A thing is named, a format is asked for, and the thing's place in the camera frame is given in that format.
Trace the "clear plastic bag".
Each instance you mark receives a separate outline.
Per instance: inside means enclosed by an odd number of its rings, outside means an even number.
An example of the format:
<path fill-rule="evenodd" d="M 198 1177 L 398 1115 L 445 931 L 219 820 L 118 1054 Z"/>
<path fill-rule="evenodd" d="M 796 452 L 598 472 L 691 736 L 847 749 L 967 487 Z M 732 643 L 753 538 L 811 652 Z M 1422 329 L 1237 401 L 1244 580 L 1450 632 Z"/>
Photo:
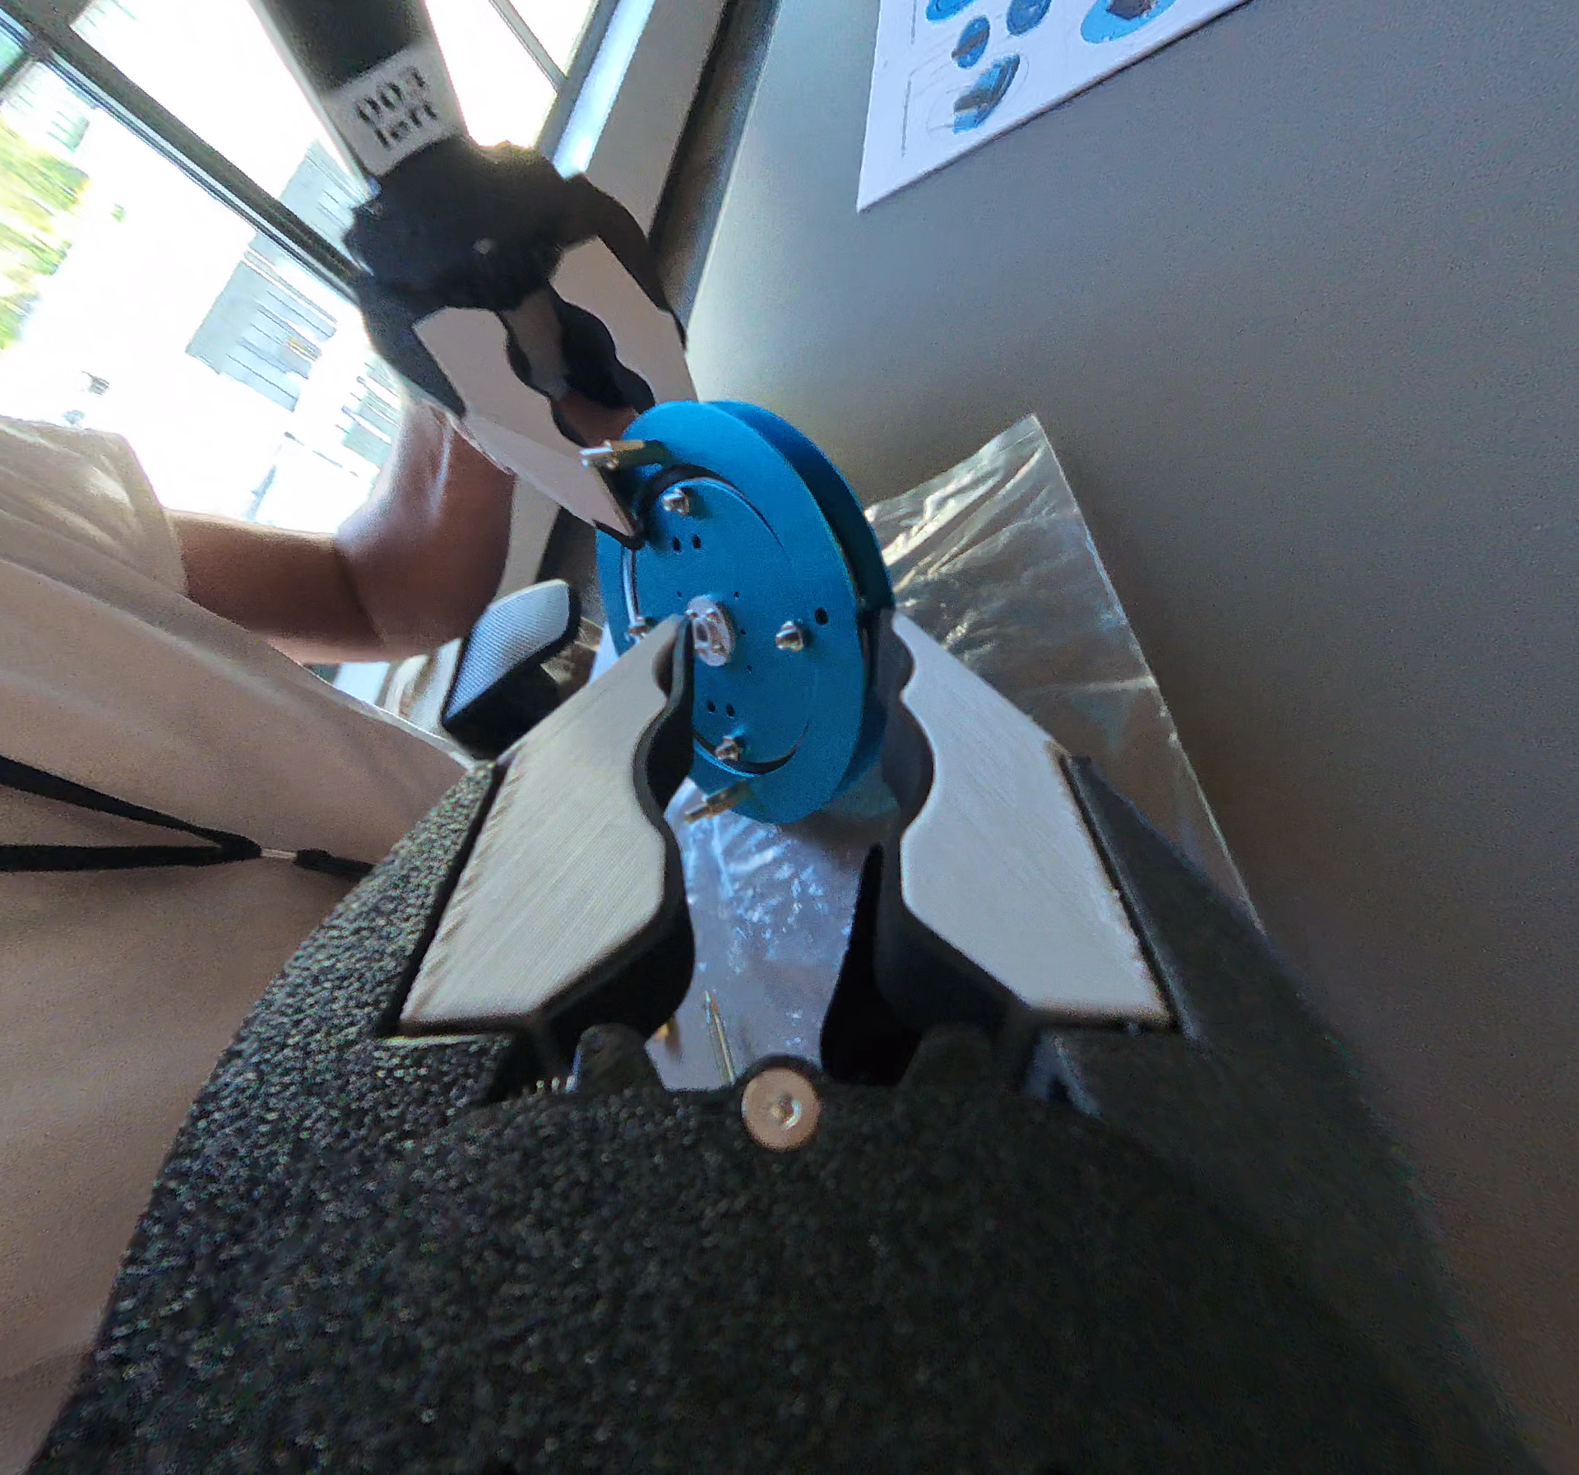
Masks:
<path fill-rule="evenodd" d="M 1018 418 L 943 476 L 871 502 L 870 526 L 899 613 L 1066 749 L 1096 759 L 1257 922 L 1043 424 Z M 669 815 L 696 965 L 682 1011 L 650 1041 L 670 1092 L 726 1085 L 703 989 L 721 995 L 735 1075 L 765 1056 L 822 1056 L 858 867 L 896 813 L 879 767 L 796 825 L 735 813 L 691 825 L 694 799 L 683 784 Z"/>

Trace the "person's left hand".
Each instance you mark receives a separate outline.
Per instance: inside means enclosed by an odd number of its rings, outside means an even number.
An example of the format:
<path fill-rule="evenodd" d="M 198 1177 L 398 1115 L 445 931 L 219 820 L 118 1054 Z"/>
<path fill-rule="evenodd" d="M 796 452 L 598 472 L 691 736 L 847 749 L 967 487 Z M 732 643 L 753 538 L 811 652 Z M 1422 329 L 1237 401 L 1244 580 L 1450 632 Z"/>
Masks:
<path fill-rule="evenodd" d="M 333 538 L 348 622 L 333 658 L 401 658 L 461 637 L 510 549 L 514 476 L 430 401 L 408 401 L 382 476 Z"/>

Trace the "person's torso in pale shirt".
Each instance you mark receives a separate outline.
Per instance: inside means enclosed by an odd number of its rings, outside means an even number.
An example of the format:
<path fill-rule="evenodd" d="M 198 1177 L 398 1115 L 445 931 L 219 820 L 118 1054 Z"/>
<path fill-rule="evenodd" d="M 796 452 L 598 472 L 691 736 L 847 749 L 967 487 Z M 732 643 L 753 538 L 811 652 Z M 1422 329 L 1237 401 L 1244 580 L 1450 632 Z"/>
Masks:
<path fill-rule="evenodd" d="M 5 875 L 0 1409 L 22 1473 L 191 1101 L 348 889 L 283 853 L 382 860 L 461 759 L 198 608 L 123 437 L 5 418 L 0 447 L 5 759 L 270 853 Z"/>

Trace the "large window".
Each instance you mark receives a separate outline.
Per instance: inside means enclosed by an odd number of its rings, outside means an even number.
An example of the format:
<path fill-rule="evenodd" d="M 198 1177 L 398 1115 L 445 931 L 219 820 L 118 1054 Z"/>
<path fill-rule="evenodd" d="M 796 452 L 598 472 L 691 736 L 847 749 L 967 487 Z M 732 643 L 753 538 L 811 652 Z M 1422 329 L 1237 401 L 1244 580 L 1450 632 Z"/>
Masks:
<path fill-rule="evenodd" d="M 51 0 L 307 232 L 368 196 L 249 0 Z M 425 0 L 461 125 L 541 141 L 602 0 Z M 364 316 L 5 29 L 5 418 L 130 443 L 157 502 L 333 531 L 401 424 Z"/>

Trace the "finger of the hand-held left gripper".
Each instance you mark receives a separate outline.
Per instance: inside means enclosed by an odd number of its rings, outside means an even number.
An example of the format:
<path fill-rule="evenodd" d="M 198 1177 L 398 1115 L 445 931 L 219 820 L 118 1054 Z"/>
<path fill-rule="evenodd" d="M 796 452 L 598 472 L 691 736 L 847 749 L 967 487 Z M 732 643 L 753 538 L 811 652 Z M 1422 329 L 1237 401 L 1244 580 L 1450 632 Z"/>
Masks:
<path fill-rule="evenodd" d="M 565 349 L 581 340 L 575 349 L 623 408 L 694 401 L 683 322 L 665 292 L 641 223 L 598 185 L 563 181 L 557 244 L 555 298 Z"/>
<path fill-rule="evenodd" d="M 598 316 L 573 303 L 440 309 L 420 322 L 420 344 L 457 394 L 461 437 L 486 457 L 587 528 L 637 542 L 611 457 L 630 415 L 647 412 L 647 373 Z"/>

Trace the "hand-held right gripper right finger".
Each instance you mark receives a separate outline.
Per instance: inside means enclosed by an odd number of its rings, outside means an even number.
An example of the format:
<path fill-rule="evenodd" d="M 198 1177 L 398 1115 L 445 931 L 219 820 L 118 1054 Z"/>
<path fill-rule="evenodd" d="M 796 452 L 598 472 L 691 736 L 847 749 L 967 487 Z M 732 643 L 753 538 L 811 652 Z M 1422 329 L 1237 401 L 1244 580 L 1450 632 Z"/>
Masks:
<path fill-rule="evenodd" d="M 1124 898 L 1066 772 L 1066 749 L 921 623 L 875 652 L 879 853 L 875 989 L 902 1028 L 1163 1029 Z"/>

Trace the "blue metal turntable base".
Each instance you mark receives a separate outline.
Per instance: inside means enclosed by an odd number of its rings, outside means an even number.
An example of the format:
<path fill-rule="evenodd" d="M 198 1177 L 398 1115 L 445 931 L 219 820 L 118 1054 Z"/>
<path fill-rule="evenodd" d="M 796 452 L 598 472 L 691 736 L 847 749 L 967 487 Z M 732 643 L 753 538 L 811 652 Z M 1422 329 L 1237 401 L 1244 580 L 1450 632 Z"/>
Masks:
<path fill-rule="evenodd" d="M 637 538 L 598 538 L 611 647 L 694 632 L 694 784 L 792 825 L 847 793 L 879 746 L 871 643 L 896 608 L 879 544 L 836 469 L 744 401 L 665 401 L 634 418 L 614 489 Z"/>

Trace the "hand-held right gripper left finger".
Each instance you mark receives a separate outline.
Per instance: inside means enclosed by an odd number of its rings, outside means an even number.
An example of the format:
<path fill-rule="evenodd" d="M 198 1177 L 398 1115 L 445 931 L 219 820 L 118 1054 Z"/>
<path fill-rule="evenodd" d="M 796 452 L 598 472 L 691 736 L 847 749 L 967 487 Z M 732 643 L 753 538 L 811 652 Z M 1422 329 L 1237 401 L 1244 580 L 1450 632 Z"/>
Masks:
<path fill-rule="evenodd" d="M 694 941 L 669 803 L 691 722 L 691 628 L 670 615 L 507 749 L 401 1036 L 654 1036 L 682 1010 Z"/>

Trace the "person's left forearm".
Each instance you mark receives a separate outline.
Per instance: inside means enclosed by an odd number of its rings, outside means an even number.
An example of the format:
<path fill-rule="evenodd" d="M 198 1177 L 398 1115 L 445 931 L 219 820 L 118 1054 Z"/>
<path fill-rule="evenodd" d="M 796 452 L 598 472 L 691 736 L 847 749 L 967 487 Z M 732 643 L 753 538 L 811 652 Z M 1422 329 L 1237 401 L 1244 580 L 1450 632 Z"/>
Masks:
<path fill-rule="evenodd" d="M 382 656 L 368 615 L 357 544 L 219 517 L 164 517 L 188 598 L 283 652 L 297 663 L 364 663 Z"/>

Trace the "grey desk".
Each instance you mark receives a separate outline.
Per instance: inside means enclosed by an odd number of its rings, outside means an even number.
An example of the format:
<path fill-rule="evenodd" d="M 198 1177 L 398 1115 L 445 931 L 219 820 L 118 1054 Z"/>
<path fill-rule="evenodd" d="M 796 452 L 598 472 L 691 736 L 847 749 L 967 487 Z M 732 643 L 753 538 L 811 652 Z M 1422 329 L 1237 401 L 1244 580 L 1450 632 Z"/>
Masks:
<path fill-rule="evenodd" d="M 732 0 L 654 244 L 864 496 L 1039 415 L 1271 934 L 1574 1473 L 1574 0 L 1250 0 L 856 211 L 875 0 Z"/>

